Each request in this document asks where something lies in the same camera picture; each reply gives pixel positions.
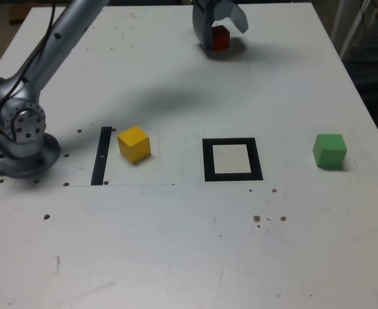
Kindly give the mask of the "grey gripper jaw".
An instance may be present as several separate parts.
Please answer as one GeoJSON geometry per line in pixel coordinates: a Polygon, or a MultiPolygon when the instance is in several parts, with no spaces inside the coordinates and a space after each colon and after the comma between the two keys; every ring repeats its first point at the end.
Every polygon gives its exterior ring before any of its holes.
{"type": "Polygon", "coordinates": [[[211,50],[213,45],[213,11],[213,1],[193,1],[193,30],[204,50],[211,50]]]}
{"type": "Polygon", "coordinates": [[[241,33],[245,33],[249,29],[245,12],[234,1],[218,1],[214,6],[213,16],[215,21],[229,18],[241,33]]]}

